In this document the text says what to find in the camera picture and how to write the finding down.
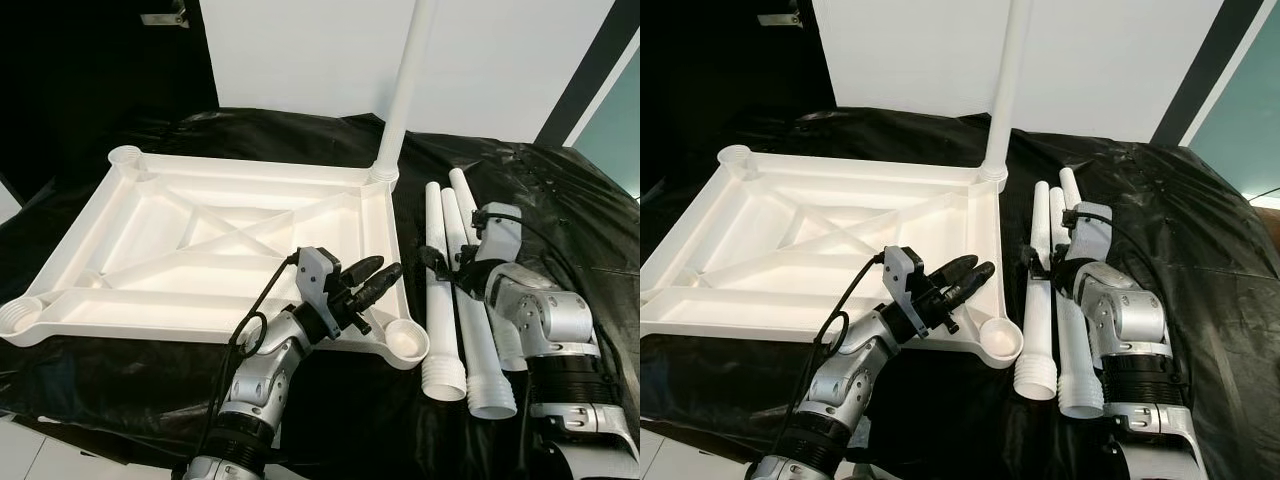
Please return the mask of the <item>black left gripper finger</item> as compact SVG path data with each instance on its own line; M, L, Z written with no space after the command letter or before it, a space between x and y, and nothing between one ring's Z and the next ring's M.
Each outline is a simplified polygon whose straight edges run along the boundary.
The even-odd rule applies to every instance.
M943 294L946 311L950 314L968 302L995 275L995 271L992 262L982 262L954 275L950 279L951 288Z
M951 288L950 279L954 275L956 275L959 273L964 273L965 270L968 270L970 268L974 268L975 265L978 265L978 262L979 262L979 257L977 255L973 255L973 253L963 255L960 257L956 257L956 259L946 262L943 266L936 269L931 274L931 282L940 291L946 292L946 291L948 291Z
M356 311L364 312L372 307L394 284L403 276L403 266L393 262L389 266L374 273L364 285L356 291Z
M381 268L385 259L381 255L374 255L362 259L342 273L342 285L351 293L357 292L357 289Z

